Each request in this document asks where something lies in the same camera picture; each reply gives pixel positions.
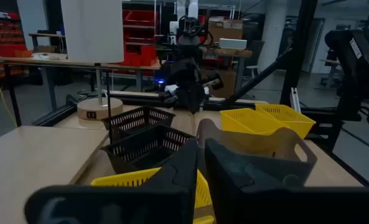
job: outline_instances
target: yellow basket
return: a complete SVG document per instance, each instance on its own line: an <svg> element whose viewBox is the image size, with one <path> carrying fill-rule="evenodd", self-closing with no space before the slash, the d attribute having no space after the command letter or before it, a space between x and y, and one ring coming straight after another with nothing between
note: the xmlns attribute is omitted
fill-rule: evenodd
<svg viewBox="0 0 369 224"><path fill-rule="evenodd" d="M270 135L279 128L288 128L278 120L272 119L271 116L249 108L221 111L220 116L224 131Z"/></svg>
<svg viewBox="0 0 369 224"><path fill-rule="evenodd" d="M109 177L100 177L94 179L90 185L92 186L114 186L114 187L138 187L145 183L150 177L152 177L159 168L153 168L148 170L140 170L136 172L130 172L125 174L112 175ZM205 180L201 172L198 170L197 175L197 189L195 194L195 208L200 208L212 204L210 198L208 182ZM213 223L214 218L207 216L194 220L196 224L209 224Z"/></svg>
<svg viewBox="0 0 369 224"><path fill-rule="evenodd" d="M315 121L286 105L256 105L256 111L275 118L294 130L302 139L309 133Z"/></svg>

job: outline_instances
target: lamp base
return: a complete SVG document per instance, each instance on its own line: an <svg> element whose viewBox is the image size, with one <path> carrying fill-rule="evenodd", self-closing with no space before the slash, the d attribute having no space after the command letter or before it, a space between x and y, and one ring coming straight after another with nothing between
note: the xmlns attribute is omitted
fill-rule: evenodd
<svg viewBox="0 0 369 224"><path fill-rule="evenodd" d="M102 98L102 105L99 104L98 98L83 100L78 103L77 115L82 119L101 120L108 117L107 98ZM122 101L111 98L111 116L122 113Z"/></svg>

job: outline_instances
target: black wire basket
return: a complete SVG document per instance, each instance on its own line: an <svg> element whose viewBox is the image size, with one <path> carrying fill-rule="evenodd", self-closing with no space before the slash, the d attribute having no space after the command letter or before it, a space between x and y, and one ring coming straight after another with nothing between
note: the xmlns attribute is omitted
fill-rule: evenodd
<svg viewBox="0 0 369 224"><path fill-rule="evenodd" d="M126 138L144 128L154 124L172 124L174 114L159 109L143 106L125 113L111 117L112 141ZM108 118L102 119L105 128L108 130Z"/></svg>
<svg viewBox="0 0 369 224"><path fill-rule="evenodd" d="M117 174L151 169L165 164L194 136L163 124L144 129L102 148Z"/></svg>

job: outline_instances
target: cardboard box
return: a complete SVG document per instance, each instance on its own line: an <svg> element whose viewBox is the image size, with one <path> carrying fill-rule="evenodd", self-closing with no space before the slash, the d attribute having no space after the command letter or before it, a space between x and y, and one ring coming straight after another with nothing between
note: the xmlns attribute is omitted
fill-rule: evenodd
<svg viewBox="0 0 369 224"><path fill-rule="evenodd" d="M209 31L213 35L213 42L219 42L220 38L242 39L243 21L212 17L209 19Z"/></svg>
<svg viewBox="0 0 369 224"><path fill-rule="evenodd" d="M205 75L209 71L202 70L202 78L206 78ZM209 94L214 97L228 98L235 92L235 81L236 81L236 71L235 70L218 70L220 78L222 78L224 87L219 90L214 90L209 88Z"/></svg>

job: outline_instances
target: wooden table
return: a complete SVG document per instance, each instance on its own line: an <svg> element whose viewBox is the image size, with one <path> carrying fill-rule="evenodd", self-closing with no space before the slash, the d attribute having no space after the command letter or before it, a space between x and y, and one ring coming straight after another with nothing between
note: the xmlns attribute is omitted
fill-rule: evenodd
<svg viewBox="0 0 369 224"><path fill-rule="evenodd" d="M123 111L128 111L137 108L138 106L123 106ZM199 121L208 118L211 119L218 128L221 128L220 113L218 111L203 111L198 112L194 116L195 126L192 122L192 115L188 111L183 110L171 110L167 108L159 108L170 113L174 113L176 116L173 119L172 127L191 135L196 134ZM84 121L76 116L71 115L67 119L56 124L56 127L61 128L93 128L93 129L105 129L101 124L101 121ZM309 179L306 182L306 186L313 187L349 187L349 186L362 186L354 177L352 177L345 169L331 159L322 149L315 145L312 141L306 141L306 144L317 156L317 164L314 166ZM298 156L301 159L305 159L305 155L301 153L300 148L297 149ZM99 161L100 164L108 163L108 161Z"/></svg>
<svg viewBox="0 0 369 224"><path fill-rule="evenodd" d="M124 105L123 111L137 107ZM192 135L199 121L205 118L221 128L217 111L198 112L193 120L188 111L160 109L175 113L173 128ZM1 136L0 223L25 223L26 198L42 187L89 184L94 178L113 175L108 156L97 150L105 144L106 137L107 131L101 121L82 120L76 114L54 128L22 126ZM313 142L306 141L306 144L317 156L306 186L362 186ZM305 158L301 150L296 149L296 152L301 159Z"/></svg>
<svg viewBox="0 0 369 224"><path fill-rule="evenodd" d="M242 87L242 77L245 69L245 59L250 58L253 55L253 52L250 50L234 50L234 49L219 49L219 48L206 48L200 47L205 56L213 56L214 58L217 56L222 56L225 58L225 63L227 62L227 58L236 57L238 58L238 65L236 71L236 80L235 80L235 91L238 91Z"/></svg>
<svg viewBox="0 0 369 224"><path fill-rule="evenodd" d="M327 59L320 59L321 62L331 63L334 65L340 65L340 62L338 60L327 60Z"/></svg>
<svg viewBox="0 0 369 224"><path fill-rule="evenodd" d="M21 126L0 137L0 223L26 223L27 197L73 184L107 137L105 130Z"/></svg>
<svg viewBox="0 0 369 224"><path fill-rule="evenodd" d="M34 45L34 50L37 50L39 43L37 41L38 37L58 37L58 38L65 38L64 35L57 35L57 34L28 34L30 37L32 37L32 44Z"/></svg>
<svg viewBox="0 0 369 224"><path fill-rule="evenodd" d="M43 86L45 87L45 101L48 102L49 110L57 110L57 100L55 97L54 79L48 74L50 67L70 67L70 68L84 68L96 70L96 76L100 77L100 70L135 70L136 71L136 86L137 91L142 91L142 72L143 70L158 70L161 65L156 62L151 66L127 66L127 65L116 65L111 63L101 63L98 66L95 62L76 62L67 59L66 54L47 54L36 53L33 54L31 58L15 58L15 57L0 57L0 60L5 61L4 72L6 74L6 81L9 84L10 97L12 99L12 106L14 114L17 119L17 123L20 125L21 119L19 116L19 108L17 105L16 94L14 92L14 85L9 81L10 66L9 65L32 65L40 67L40 72L42 74ZM100 90L101 95L101 79L97 78L97 87Z"/></svg>

